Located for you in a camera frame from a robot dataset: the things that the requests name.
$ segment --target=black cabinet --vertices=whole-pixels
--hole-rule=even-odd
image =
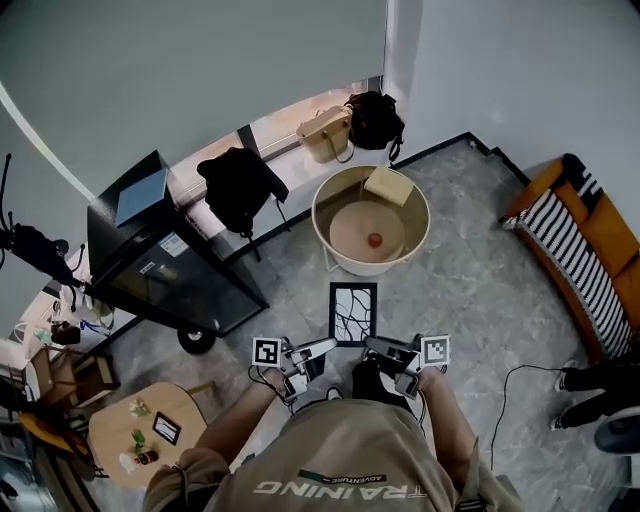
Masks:
[[[254,286],[225,265],[176,206],[181,190],[171,172],[160,201],[124,225],[116,225],[120,192],[163,169],[168,167],[155,151],[89,206],[93,294],[178,329],[187,344],[185,336],[190,333],[197,344],[203,334],[227,334],[268,304]]]

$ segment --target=black pants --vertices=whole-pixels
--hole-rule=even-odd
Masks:
[[[384,389],[380,379],[380,369],[375,360],[362,361],[353,369],[351,376],[353,377],[353,398],[397,405],[411,412],[405,397],[394,395]]]
[[[636,367],[602,363],[584,370],[571,369],[564,377],[567,391],[604,389],[604,393],[568,409],[560,418],[562,428],[578,427],[640,404],[633,382]]]

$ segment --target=beige handbag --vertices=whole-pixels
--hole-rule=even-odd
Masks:
[[[302,123],[296,135],[316,162],[325,163],[335,158],[345,163],[351,160],[353,151],[346,160],[340,160],[338,155],[346,151],[350,131],[351,109],[336,105]]]

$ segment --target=wooden chair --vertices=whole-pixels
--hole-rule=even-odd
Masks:
[[[39,401],[44,406],[63,410],[85,407],[118,387],[105,356],[45,346],[33,356],[31,364],[37,376]]]

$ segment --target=window sill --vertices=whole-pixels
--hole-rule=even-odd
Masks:
[[[343,155],[348,155],[350,152],[351,145],[349,145],[347,151],[340,156],[343,157]],[[340,163],[332,160],[331,162],[319,164],[313,160],[305,148],[298,147],[270,160],[267,164],[289,189],[289,197],[282,205],[282,210],[285,216],[292,218],[311,208],[313,195],[324,180],[350,167],[358,167],[360,165],[388,165],[388,154],[388,148],[373,151],[356,148],[353,158],[348,162]],[[235,233],[228,232],[217,217],[211,213],[209,205],[204,201],[205,194],[206,186],[203,187],[202,190],[198,190],[196,194],[192,194],[189,203],[183,205],[189,217],[192,218],[209,239],[222,236],[227,244],[231,246],[231,253],[246,245],[246,239],[241,238],[240,235]],[[279,215],[277,218],[271,219],[270,209],[267,211],[270,202],[275,202],[273,196],[271,196],[271,201],[267,202],[254,219],[255,238],[268,233],[282,224],[282,218],[280,218]]]

